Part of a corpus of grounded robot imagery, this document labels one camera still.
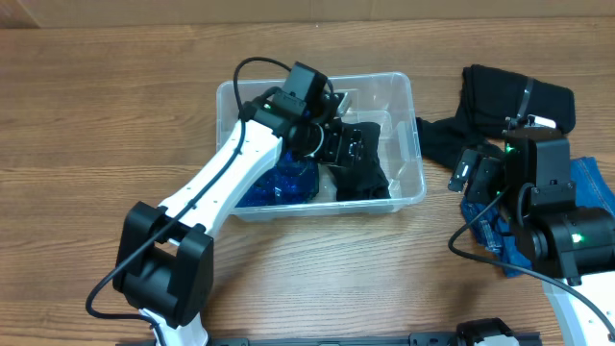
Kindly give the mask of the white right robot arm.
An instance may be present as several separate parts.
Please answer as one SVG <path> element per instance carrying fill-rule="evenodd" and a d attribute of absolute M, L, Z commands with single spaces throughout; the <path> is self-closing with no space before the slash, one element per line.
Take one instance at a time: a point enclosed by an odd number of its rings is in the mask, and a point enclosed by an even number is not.
<path fill-rule="evenodd" d="M 466 148 L 449 188 L 508 217 L 517 249 L 531 263 L 526 273 L 541 281 L 565 344 L 613 344 L 614 217 L 577 205 L 564 134 L 508 130 L 496 156 Z"/>

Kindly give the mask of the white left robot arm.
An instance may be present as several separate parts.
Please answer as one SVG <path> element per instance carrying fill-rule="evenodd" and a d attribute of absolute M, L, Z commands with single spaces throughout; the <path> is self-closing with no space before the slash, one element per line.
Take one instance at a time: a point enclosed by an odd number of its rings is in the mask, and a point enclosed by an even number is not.
<path fill-rule="evenodd" d="M 215 156 L 180 190 L 143 202 L 123 225 L 112 286 L 153 329 L 156 345 L 206 345 L 201 324 L 213 282 L 214 240 L 249 188 L 283 151 L 333 166 L 361 159 L 361 134 L 342 123 L 345 92 L 297 98 L 271 87 L 239 108 Z"/>

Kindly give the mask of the blue green sequin cloth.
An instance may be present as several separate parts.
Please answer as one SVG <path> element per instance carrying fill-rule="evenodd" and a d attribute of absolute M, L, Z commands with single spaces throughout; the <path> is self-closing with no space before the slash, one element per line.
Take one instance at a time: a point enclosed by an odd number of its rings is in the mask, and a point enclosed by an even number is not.
<path fill-rule="evenodd" d="M 276 165 L 258 178 L 239 200 L 238 208 L 303 204 L 319 192 L 318 164 L 283 152 Z"/>

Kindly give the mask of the black banded cloth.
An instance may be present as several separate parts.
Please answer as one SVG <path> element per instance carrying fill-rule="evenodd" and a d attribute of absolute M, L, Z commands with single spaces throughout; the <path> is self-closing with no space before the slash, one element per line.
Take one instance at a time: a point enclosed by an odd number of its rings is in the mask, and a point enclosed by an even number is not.
<path fill-rule="evenodd" d="M 510 120 L 537 115 L 568 134 L 576 126 L 575 95 L 567 87 L 473 64 L 462 71 L 455 121 L 486 137 L 501 138 Z"/>

